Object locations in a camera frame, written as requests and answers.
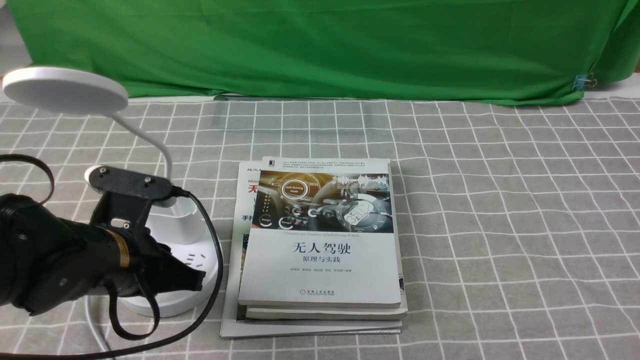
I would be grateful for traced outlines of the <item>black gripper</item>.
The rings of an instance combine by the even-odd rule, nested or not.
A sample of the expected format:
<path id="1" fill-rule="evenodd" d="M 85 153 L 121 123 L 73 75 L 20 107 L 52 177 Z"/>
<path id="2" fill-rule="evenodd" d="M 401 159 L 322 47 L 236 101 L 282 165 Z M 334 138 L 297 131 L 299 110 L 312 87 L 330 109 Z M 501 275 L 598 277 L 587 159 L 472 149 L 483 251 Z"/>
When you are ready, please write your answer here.
<path id="1" fill-rule="evenodd" d="M 158 243 L 146 228 L 137 236 L 126 228 L 104 227 L 115 246 L 114 265 L 103 272 L 102 292 L 114 297 L 155 297 L 203 288 L 206 272 L 193 269 Z"/>

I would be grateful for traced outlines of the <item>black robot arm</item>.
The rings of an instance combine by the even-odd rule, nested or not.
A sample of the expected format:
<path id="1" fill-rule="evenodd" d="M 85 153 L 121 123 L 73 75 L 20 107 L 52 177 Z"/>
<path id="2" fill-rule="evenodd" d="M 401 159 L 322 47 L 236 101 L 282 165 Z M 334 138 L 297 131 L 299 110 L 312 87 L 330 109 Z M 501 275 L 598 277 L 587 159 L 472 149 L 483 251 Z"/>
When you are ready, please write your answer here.
<path id="1" fill-rule="evenodd" d="M 1 196 L 2 306 L 39 316 L 84 296 L 201 291 L 205 276 L 148 229 L 71 221 L 29 196 Z"/>

